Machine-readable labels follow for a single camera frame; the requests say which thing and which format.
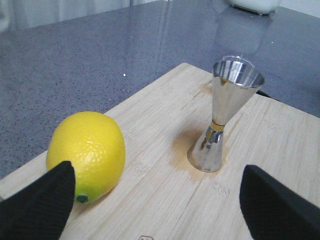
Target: white appliance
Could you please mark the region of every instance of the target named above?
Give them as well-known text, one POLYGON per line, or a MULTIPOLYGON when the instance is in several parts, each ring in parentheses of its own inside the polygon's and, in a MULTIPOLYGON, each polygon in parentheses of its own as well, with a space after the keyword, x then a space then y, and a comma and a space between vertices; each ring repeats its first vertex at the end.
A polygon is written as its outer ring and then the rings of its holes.
POLYGON ((265 15, 275 12, 281 0, 228 0, 228 2, 234 7, 265 15))

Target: jigger rim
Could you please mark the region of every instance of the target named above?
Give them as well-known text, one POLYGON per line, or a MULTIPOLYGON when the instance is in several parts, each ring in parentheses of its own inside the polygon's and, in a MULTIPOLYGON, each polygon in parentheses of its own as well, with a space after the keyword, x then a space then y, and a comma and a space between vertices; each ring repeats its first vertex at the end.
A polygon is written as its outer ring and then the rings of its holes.
POLYGON ((259 72, 256 69, 256 66, 254 66, 250 61, 242 58, 242 57, 237 57, 237 60, 221 60, 221 61, 217 61, 214 65, 213 65, 213 75, 214 77, 220 77, 220 79, 222 81, 227 81, 231 84, 249 89, 249 88, 259 88, 261 87, 264 83, 265 83, 265 77, 262 75, 261 72, 259 72), (236 81, 232 81, 230 80, 228 77, 224 77, 223 75, 219 74, 218 70, 216 69, 216 66, 218 65, 223 65, 226 63, 238 63, 241 64, 241 69, 242 66, 244 66, 245 68, 247 68, 249 70, 249 74, 245 77, 244 82, 236 82, 236 81))

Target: stainless steel jigger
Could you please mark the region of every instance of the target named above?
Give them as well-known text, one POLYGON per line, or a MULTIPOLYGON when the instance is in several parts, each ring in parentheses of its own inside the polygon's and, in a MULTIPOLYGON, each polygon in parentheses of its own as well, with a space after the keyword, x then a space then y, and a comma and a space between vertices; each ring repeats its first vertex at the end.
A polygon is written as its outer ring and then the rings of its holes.
POLYGON ((226 56, 214 64, 212 121, 187 153, 195 168, 215 172, 222 167, 225 125, 264 82, 255 66, 239 56, 226 56))

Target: bamboo cutting board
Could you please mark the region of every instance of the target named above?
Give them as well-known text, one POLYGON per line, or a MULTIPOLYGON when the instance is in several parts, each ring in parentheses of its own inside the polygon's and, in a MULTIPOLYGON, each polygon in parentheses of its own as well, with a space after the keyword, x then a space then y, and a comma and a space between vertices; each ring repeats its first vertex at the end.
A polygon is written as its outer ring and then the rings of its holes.
MULTIPOLYGON (((239 204, 247 164, 320 206, 320 119, 257 94, 225 128, 222 169, 189 164, 188 149, 211 121, 211 79, 182 63, 106 113, 123 131, 125 170, 109 194, 74 205, 60 239, 251 239, 239 204)), ((2 179, 0 196, 42 176, 45 158, 2 179)))

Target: gold band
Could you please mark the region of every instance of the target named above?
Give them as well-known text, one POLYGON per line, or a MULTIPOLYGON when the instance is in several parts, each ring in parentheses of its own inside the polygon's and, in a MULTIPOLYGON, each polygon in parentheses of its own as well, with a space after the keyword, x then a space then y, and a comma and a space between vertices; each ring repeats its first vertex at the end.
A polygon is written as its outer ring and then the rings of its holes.
POLYGON ((210 128, 212 128, 216 132, 223 132, 225 129, 225 126, 218 125, 218 124, 214 123, 214 121, 212 121, 210 124, 210 128))

